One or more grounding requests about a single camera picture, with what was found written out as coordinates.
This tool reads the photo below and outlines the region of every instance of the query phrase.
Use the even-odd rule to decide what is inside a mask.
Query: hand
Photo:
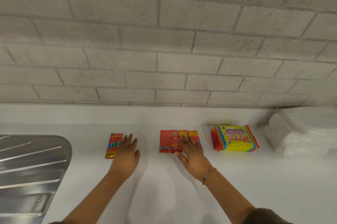
[[[141,156],[140,151],[136,150],[137,138],[131,142],[132,136],[133,134],[124,136],[108,172],[113,173],[115,177],[118,176],[123,180],[128,179],[133,174]]]
[[[212,167],[211,163],[204,156],[199,142],[195,143],[189,135],[179,139],[181,147],[185,151],[187,158],[180,152],[176,152],[177,157],[183,163],[186,170],[197,180],[202,181],[204,175]]]

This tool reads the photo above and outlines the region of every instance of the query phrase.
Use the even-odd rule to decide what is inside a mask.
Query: person's left hand
[[[111,164],[109,173],[113,173],[116,178],[128,179],[138,165],[141,154],[139,150],[136,150],[137,138],[131,142],[132,136],[133,134],[124,136],[120,142],[116,157]]]

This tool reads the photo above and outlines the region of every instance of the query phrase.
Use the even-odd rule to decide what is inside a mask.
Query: beaded bracelet
[[[208,170],[208,172],[207,173],[205,173],[205,175],[204,175],[204,178],[203,178],[203,180],[202,180],[202,184],[203,185],[205,185],[205,179],[207,178],[207,175],[210,173],[210,171],[212,171],[212,170],[216,170],[216,168],[215,167],[211,167],[209,170]]]

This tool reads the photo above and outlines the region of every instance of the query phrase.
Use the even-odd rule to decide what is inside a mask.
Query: metal sink
[[[40,224],[71,155],[60,136],[0,135],[0,224]]]

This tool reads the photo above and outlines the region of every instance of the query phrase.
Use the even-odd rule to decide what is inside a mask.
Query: sleeve
[[[248,214],[242,224],[291,224],[270,209],[257,208]]]

